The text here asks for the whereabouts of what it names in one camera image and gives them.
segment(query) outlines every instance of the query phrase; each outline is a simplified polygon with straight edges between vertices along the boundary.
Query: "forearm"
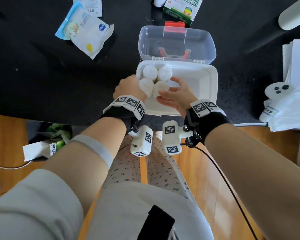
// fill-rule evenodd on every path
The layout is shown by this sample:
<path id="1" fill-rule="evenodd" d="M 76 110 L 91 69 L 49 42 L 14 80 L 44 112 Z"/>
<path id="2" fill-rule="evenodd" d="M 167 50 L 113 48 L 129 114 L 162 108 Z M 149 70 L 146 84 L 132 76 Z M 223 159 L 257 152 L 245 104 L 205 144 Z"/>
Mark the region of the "forearm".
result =
<path id="1" fill-rule="evenodd" d="M 300 168 L 230 124 L 205 145 L 268 239 L 300 239 Z"/>
<path id="2" fill-rule="evenodd" d="M 104 145 L 114 159 L 126 131 L 126 126 L 120 119 L 105 117 L 81 134 Z M 64 146 L 42 168 L 55 173 L 67 183 L 79 198 L 84 214 L 88 212 L 108 174 L 107 163 L 77 141 Z"/>

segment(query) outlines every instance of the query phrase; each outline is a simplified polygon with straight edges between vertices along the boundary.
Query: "patterned pants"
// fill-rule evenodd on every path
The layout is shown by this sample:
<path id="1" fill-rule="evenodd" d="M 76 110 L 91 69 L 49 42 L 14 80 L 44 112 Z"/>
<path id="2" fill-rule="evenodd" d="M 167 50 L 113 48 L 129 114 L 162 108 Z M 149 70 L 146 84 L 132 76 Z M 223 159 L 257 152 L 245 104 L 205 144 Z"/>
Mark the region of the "patterned pants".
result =
<path id="1" fill-rule="evenodd" d="M 132 137 L 127 135 L 120 148 L 131 143 Z M 153 137 L 151 153 L 146 157 L 146 162 L 150 185 L 170 190 L 196 204 L 179 167 L 173 157 L 165 153 L 162 141 L 156 136 Z M 110 184 L 124 181 L 141 183 L 140 158 L 131 154 L 130 147 L 124 148 L 116 155 L 102 189 Z"/>

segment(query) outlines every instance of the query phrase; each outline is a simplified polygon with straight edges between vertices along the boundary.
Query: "black table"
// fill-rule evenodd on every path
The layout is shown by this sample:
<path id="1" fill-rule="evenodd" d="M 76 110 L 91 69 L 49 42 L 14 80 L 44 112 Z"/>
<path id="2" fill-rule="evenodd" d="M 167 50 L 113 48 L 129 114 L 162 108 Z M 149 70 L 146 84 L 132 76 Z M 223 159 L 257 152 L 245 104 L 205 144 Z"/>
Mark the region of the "black table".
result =
<path id="1" fill-rule="evenodd" d="M 297 0 L 203 0 L 191 28 L 211 33 L 217 50 L 217 104 L 235 124 L 257 123 L 264 89 L 282 81 L 282 44 L 300 38 L 300 26 L 243 55 L 243 44 Z M 114 35 L 91 60 L 54 34 L 73 0 L 0 0 L 0 114 L 90 125 L 112 102 L 120 79 L 140 62 L 138 38 L 146 25 L 164 25 L 151 0 L 102 0 Z M 160 130 L 170 116 L 146 116 Z"/>

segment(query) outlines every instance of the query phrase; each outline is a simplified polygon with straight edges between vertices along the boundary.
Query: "cotton package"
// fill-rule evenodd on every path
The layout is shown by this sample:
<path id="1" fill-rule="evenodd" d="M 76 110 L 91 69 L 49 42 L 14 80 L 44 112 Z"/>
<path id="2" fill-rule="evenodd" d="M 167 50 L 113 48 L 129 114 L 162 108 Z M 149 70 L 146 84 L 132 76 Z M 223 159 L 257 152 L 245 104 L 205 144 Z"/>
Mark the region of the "cotton package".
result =
<path id="1" fill-rule="evenodd" d="M 113 24 L 108 25 L 96 16 L 91 16 L 76 1 L 55 35 L 63 40 L 71 40 L 76 47 L 94 59 L 114 29 Z"/>

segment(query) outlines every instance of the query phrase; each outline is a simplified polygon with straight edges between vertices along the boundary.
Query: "transparent lid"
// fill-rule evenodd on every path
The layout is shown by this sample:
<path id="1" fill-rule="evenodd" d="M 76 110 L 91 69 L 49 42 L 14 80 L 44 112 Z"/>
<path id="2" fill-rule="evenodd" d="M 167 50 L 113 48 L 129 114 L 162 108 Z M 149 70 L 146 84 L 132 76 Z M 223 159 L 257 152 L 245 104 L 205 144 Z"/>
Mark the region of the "transparent lid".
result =
<path id="1" fill-rule="evenodd" d="M 210 64 L 217 56 L 209 32 L 183 27 L 144 26 L 139 35 L 142 60 L 164 57 L 164 60 Z"/>

